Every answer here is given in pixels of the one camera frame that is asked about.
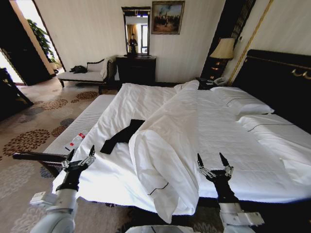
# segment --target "cushion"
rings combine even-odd
[[[185,90],[197,90],[199,87],[199,81],[197,80],[192,80],[186,83],[182,83],[182,84],[178,84],[176,86],[174,86],[174,89],[176,92],[181,91],[182,89]]]
[[[85,74],[78,73],[74,74],[71,72],[64,72],[57,75],[58,79],[69,79],[69,80],[81,80],[81,81],[103,81],[102,76],[99,72],[90,71]]]
[[[237,87],[213,87],[210,89],[235,115],[267,114],[274,110],[267,104]]]
[[[95,72],[101,72],[103,70],[104,65],[104,59],[102,59],[99,63],[87,63],[87,70],[88,71],[95,71]]]
[[[311,185],[311,135],[278,115],[248,115],[238,121],[278,156],[295,182]]]

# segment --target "lamp shade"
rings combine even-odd
[[[219,41],[214,52],[210,57],[221,58],[221,59],[232,59],[233,58],[233,46],[234,38],[222,38]]]

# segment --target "black cloth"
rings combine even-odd
[[[116,133],[112,138],[105,141],[101,153],[111,154],[113,148],[118,142],[130,141],[131,136],[138,130],[138,128],[144,123],[144,120],[131,119],[130,125],[120,132]]]
[[[130,46],[132,48],[131,53],[136,54],[137,41],[135,39],[130,39]]]
[[[70,72],[73,72],[74,74],[87,73],[87,69],[84,66],[75,66],[70,69]]]

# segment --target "potted plant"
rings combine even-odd
[[[52,52],[49,41],[45,38],[44,35],[47,35],[47,33],[42,30],[41,28],[37,27],[37,24],[33,22],[31,19],[27,20],[31,29],[33,30],[45,56],[47,57],[49,63],[51,64],[53,70],[57,70],[57,64],[58,62],[55,60],[54,53]]]

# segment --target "door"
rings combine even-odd
[[[0,47],[26,85],[51,78],[8,0],[0,1]]]

